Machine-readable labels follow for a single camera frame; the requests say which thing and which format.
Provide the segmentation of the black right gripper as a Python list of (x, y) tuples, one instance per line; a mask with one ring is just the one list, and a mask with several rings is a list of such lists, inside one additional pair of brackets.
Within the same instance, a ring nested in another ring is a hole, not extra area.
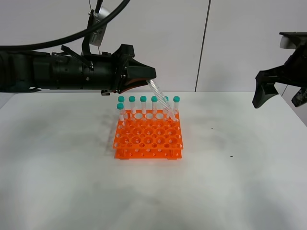
[(254, 108), (260, 108), (270, 98), (278, 95), (275, 83), (301, 87), (292, 98), (292, 104), (300, 107), (307, 103), (307, 47), (299, 46), (295, 52), (276, 69), (261, 70), (256, 78), (256, 89), (252, 100)]

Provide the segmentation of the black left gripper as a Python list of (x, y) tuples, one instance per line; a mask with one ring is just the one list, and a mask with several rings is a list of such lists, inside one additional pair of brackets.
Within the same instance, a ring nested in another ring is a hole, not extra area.
[(101, 90), (103, 94), (124, 93), (128, 90), (148, 85), (147, 81), (156, 78), (153, 67), (133, 59), (134, 47), (121, 44), (114, 53), (92, 54), (89, 46), (83, 48), (83, 57), (91, 66), (83, 66), (81, 89)]

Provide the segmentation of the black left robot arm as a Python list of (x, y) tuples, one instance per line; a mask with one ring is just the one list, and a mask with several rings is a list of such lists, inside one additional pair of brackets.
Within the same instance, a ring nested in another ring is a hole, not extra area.
[(2, 51), (0, 91), (28, 93), (40, 90), (100, 90), (122, 93), (156, 78), (153, 67), (134, 59), (132, 45), (122, 44), (113, 54), (81, 55), (67, 46), (60, 53)]

